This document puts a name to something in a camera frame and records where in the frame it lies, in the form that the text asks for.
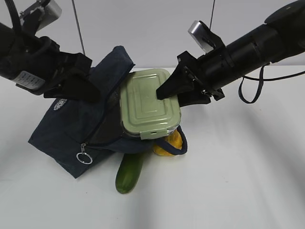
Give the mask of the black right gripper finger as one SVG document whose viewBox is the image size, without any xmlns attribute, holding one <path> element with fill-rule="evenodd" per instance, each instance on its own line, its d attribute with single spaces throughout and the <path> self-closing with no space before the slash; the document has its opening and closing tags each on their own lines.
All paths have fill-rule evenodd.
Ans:
<svg viewBox="0 0 305 229">
<path fill-rule="evenodd" d="M 184 107 L 195 104 L 209 104 L 211 99 L 209 96 L 206 96 L 201 92 L 184 92 L 178 94 L 178 102 L 180 107 Z"/>
<path fill-rule="evenodd" d="M 163 100 L 193 90 L 193 82 L 188 77 L 189 71 L 176 68 L 170 77 L 156 90 L 157 99 Z"/>
</svg>

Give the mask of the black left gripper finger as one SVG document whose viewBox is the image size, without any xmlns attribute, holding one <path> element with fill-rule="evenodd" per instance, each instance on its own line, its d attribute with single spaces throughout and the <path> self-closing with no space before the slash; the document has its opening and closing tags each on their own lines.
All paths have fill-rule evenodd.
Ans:
<svg viewBox="0 0 305 229">
<path fill-rule="evenodd" d="M 55 87 L 43 94 L 45 99 L 69 99 L 62 87 Z"/>
<path fill-rule="evenodd" d="M 100 100 L 100 91 L 87 79 L 69 77 L 62 85 L 59 97 L 64 99 L 82 100 L 97 103 Z"/>
</svg>

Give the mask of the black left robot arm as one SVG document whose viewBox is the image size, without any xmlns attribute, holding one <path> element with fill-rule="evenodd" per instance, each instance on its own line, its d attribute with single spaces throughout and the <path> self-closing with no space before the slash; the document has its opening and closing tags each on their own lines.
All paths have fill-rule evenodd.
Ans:
<svg viewBox="0 0 305 229">
<path fill-rule="evenodd" d="M 89 81 L 91 64 L 82 53 L 61 52 L 47 36 L 0 26 L 0 75 L 31 94 L 96 103 L 101 93 Z"/>
</svg>

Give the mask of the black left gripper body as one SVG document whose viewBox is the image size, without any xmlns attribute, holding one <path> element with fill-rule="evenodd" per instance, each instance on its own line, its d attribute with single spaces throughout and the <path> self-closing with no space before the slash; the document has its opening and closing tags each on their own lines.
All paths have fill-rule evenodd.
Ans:
<svg viewBox="0 0 305 229">
<path fill-rule="evenodd" d="M 92 60 L 84 54 L 61 52 L 60 46 L 47 36 L 34 37 L 33 46 L 33 74 L 44 80 L 33 89 L 34 95 L 62 87 L 69 77 L 88 80 Z"/>
</svg>

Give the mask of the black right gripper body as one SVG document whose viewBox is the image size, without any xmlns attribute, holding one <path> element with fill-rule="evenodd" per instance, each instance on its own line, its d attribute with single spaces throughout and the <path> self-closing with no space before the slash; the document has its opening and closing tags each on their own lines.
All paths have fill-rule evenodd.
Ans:
<svg viewBox="0 0 305 229">
<path fill-rule="evenodd" d="M 235 79 L 232 76 L 235 69 L 233 50 L 231 45 L 195 58 L 188 51 L 177 56 L 178 68 L 189 71 L 188 77 L 193 82 L 191 92 L 202 94 L 221 100 L 225 97 L 222 87 Z"/>
</svg>

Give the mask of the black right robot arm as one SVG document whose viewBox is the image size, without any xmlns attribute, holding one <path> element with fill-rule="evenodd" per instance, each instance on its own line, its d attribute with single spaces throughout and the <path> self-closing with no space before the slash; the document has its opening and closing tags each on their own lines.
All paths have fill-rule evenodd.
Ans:
<svg viewBox="0 0 305 229">
<path fill-rule="evenodd" d="M 175 70 L 156 91 L 159 100 L 177 96 L 182 107 L 221 100 L 224 86 L 303 53 L 305 3 L 297 0 L 283 6 L 228 45 L 202 21 L 194 21 L 188 32 L 204 55 L 195 58 L 187 51 L 178 55 Z"/>
</svg>

